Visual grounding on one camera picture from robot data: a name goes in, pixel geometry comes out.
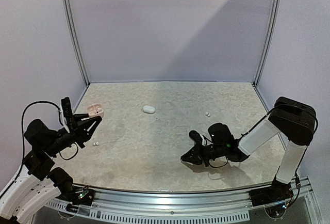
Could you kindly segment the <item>pinkish white round case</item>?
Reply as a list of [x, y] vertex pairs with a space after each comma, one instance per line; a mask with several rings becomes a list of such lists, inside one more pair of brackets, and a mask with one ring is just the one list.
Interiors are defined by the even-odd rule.
[[87, 107], [87, 113], [90, 118], [104, 117], [104, 110], [101, 103], [93, 104]]

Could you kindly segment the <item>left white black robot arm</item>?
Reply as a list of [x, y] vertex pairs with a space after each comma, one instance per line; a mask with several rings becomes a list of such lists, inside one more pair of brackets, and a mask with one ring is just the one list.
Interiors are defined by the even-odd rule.
[[76, 114], [68, 117], [66, 126], [57, 131], [49, 129], [40, 119], [29, 124], [23, 137], [31, 144], [31, 151], [1, 191], [3, 222], [25, 223], [55, 198], [72, 205], [91, 206], [95, 191], [87, 186], [75, 187], [72, 177], [64, 169], [55, 167], [53, 159], [73, 144], [84, 148], [101, 120], [100, 116], [90, 118], [87, 114]]

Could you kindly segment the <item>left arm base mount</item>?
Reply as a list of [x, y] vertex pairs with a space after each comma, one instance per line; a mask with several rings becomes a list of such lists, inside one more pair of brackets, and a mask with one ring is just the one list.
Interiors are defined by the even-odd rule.
[[61, 192], [59, 199], [70, 202], [72, 205], [91, 206], [95, 197], [95, 190], [89, 186], [74, 186], [73, 178], [62, 168], [53, 169], [48, 178]]

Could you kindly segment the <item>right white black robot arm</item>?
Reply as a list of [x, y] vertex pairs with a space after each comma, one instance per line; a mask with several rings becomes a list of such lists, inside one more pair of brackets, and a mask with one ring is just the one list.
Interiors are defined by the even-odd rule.
[[279, 133], [288, 139], [282, 162], [275, 175], [275, 181], [267, 189], [270, 201], [278, 201], [286, 194], [307, 147], [318, 128], [318, 119], [313, 107], [295, 100], [280, 97], [274, 107], [249, 131], [235, 139], [229, 127], [215, 123], [208, 128], [209, 138], [191, 130], [189, 137], [194, 146], [181, 156], [181, 161], [193, 165], [210, 166], [210, 161], [225, 157], [230, 162], [240, 163], [250, 157]]

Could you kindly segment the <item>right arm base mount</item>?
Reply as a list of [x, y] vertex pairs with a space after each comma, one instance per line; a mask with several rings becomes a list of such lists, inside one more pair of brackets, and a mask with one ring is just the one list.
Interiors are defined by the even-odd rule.
[[294, 180], [298, 189], [296, 195], [293, 193], [291, 183], [280, 182], [277, 179], [277, 176], [274, 177], [270, 186], [249, 190], [248, 194], [249, 199], [252, 202], [252, 206], [266, 205], [287, 199], [289, 199], [289, 202], [286, 203], [284, 208], [286, 209], [292, 206], [296, 202], [301, 188], [300, 178], [297, 174], [295, 175]]

